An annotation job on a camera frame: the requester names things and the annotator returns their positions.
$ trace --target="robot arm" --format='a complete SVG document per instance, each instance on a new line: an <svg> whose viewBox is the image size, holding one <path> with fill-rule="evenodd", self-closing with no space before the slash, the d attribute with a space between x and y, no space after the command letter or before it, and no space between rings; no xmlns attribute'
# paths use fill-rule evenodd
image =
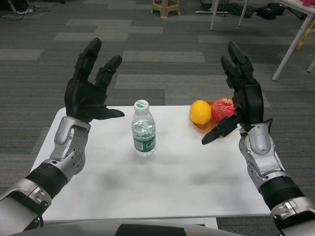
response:
<svg viewBox="0 0 315 236"><path fill-rule="evenodd" d="M252 76L249 58L232 42L228 52L235 66L221 58L227 84L234 89L235 114L223 118L202 140L207 144L225 137L240 123L239 148L248 173L283 236L310 236L315 232L315 205L301 192L285 171L269 136L272 120L263 121L263 99L259 83Z"/></svg>
<svg viewBox="0 0 315 236"><path fill-rule="evenodd" d="M100 48L101 41L95 38L78 58L65 92L67 116L57 129L50 158L0 196L0 236L38 227L52 199L84 167L89 122L124 116L104 105L107 87L122 62L120 56L99 69L95 85L88 82Z"/></svg>

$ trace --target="lemon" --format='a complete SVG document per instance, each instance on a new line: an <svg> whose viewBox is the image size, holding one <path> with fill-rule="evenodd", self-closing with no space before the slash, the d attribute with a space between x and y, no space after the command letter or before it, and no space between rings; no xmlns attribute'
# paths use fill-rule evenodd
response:
<svg viewBox="0 0 315 236"><path fill-rule="evenodd" d="M195 101L190 107L190 119L195 124L208 123L211 118L211 107L202 100Z"/></svg>

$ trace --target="floor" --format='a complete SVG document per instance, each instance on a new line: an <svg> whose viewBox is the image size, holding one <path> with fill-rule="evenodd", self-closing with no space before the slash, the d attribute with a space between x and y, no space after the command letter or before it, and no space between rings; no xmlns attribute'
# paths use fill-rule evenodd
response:
<svg viewBox="0 0 315 236"><path fill-rule="evenodd" d="M233 93L220 57L234 41L249 55L263 89L265 118L285 168L315 199L315 35L295 50L276 82L271 80L302 25L288 10L275 20L195 15L199 0L181 0L181 16L163 20L151 0L35 1L53 8L20 21L0 19L0 192L28 174L56 112L79 53L93 37L103 41L95 68L112 56L123 63L108 92L107 105L190 105ZM249 5L264 6L265 0ZM93 81L97 70L90 76ZM269 217L218 218L219 229L245 236L274 236Z"/></svg>

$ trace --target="white table leg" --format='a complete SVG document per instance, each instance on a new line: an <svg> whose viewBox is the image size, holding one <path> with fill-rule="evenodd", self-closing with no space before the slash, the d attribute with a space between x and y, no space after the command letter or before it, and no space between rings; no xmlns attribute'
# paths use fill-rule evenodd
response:
<svg viewBox="0 0 315 236"><path fill-rule="evenodd" d="M216 14L217 14L218 4L219 4L219 0L213 0L212 1L211 11L213 13L212 13L212 21L211 21L211 25L210 25L210 30L213 30L213 27L215 26L215 18L216 18Z"/></svg>
<svg viewBox="0 0 315 236"><path fill-rule="evenodd" d="M244 15L245 15L245 12L246 12L247 3L248 3L248 0L245 0L243 11L242 11L242 14L241 14L241 18L240 18L240 21L238 22L238 27L241 26L242 19L244 18Z"/></svg>
<svg viewBox="0 0 315 236"><path fill-rule="evenodd" d="M300 30L298 31L297 35L295 36L293 42L291 43L291 46L289 47L288 51L286 52L283 60L281 61L276 73L274 74L274 77L272 77L273 81L276 81L278 76L280 75L282 69L284 68L287 60L289 60L289 57L291 56L294 48L296 47L297 43L300 41L301 37L304 35L305 31L309 27L310 23L313 20L315 14L310 14L306 17L304 23L302 24Z"/></svg>
<svg viewBox="0 0 315 236"><path fill-rule="evenodd" d="M307 72L311 72L315 66L315 59L313 60L312 64L307 68Z"/></svg>

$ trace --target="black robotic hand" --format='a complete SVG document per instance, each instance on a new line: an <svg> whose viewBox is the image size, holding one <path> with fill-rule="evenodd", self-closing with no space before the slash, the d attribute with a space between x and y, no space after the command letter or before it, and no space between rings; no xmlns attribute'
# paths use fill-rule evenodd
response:
<svg viewBox="0 0 315 236"><path fill-rule="evenodd" d="M69 117L91 122L93 119L125 116L123 112L108 109L104 105L107 98L107 87L117 68L122 63L121 56L113 57L104 67L99 69L95 85L88 81L101 45L101 40L95 38L88 44L84 52L79 55L75 65L75 72L72 79L68 82L64 96L66 114Z"/></svg>
<svg viewBox="0 0 315 236"><path fill-rule="evenodd" d="M227 75L226 82L234 89L232 98L235 113L223 118L219 124L202 139L202 144L208 144L220 136L225 137L237 128L237 124L250 128L251 124L262 123L264 105L260 84L253 78L253 67L248 56L245 56L237 45L229 42L227 48L235 66L222 56L221 65Z"/></svg>

